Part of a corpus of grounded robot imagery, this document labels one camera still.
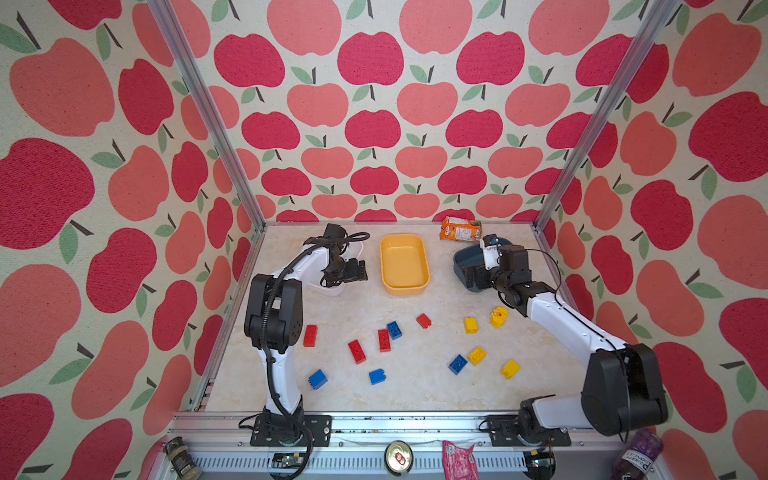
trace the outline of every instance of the bottle label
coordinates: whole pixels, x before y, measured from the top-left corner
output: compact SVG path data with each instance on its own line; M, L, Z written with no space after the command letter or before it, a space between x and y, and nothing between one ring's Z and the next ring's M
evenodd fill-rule
M627 462L630 462L632 465L642 470L642 472L645 474L648 473L648 469L654 463L653 460L651 460L647 456L635 450L627 450L626 452L624 452L621 458L623 458Z

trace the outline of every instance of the yellow plastic tray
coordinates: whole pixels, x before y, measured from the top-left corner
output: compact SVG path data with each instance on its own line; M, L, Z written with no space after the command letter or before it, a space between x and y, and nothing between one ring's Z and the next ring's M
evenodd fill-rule
M429 284L424 242L410 233L382 238L382 281L394 296L419 295Z

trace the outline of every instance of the lego brick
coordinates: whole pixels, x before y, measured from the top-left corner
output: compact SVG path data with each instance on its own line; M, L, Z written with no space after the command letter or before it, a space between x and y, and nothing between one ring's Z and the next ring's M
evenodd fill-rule
M397 326L397 322L387 323L386 328L389 330L389 335L392 336L393 340L402 336L402 332L400 331L400 327Z
M392 347L389 346L389 330L379 330L379 351L388 352Z
M462 371L462 369L464 368L464 365L466 364L467 364L467 360L463 356L459 355L459 356L456 356L456 358L453 360L453 362L451 362L451 365L449 365L448 368L450 368L452 372L458 375L458 373Z
M317 339L317 325L307 325L304 332L304 346L315 346Z
M349 351L352 352L352 356L355 357L355 363L363 363L366 361L366 354L363 352L360 342L355 340L349 342Z
M323 373L322 370L318 370L312 374L310 377L310 385L312 386L312 390L317 390L321 386L325 385L328 381L326 374Z
M368 376L371 379L371 385L375 385L376 383L381 383L386 380L386 375L384 375L384 370L382 369L374 370L369 373Z
M485 351L478 347L474 352L469 354L469 361L472 362L472 365L477 366L478 363L482 362L482 360L485 358L485 355Z
M508 316L509 312L506 308L503 306L497 307L493 313L491 313L491 325L498 329L501 328L502 325L504 325L504 322L507 321Z
M507 363L502 369L502 375L507 377L507 380L509 380L510 378L515 376L519 371L520 371L520 366L517 363L515 363L514 360L510 360L509 363Z
M464 319L464 331L467 335L475 335L478 332L478 321L471 316Z
M429 319L427 315L423 313L419 315L416 321L419 322L419 325L421 325L423 329L427 329L429 326L432 325L432 321Z

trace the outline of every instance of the red lego brick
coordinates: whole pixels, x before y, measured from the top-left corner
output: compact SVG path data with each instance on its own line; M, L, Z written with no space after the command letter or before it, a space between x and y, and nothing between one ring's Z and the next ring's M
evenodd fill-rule
M419 315L419 318L417 318L416 321L419 322L419 325L421 325L423 329L432 325L432 321L423 313Z
M349 342L349 351L352 352L352 356L355 357L355 363L363 363L366 361L366 354L363 352L360 342L355 340Z
M304 333L304 346L315 346L317 339L317 325L307 325Z
M389 330L379 330L379 350L388 352L392 347L389 346Z

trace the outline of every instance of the can lid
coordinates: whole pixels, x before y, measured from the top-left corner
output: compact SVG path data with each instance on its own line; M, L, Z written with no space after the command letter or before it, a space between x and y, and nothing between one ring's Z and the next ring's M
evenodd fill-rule
M387 446L384 452L386 467L395 475L410 471L413 466L413 450L407 443L397 440Z

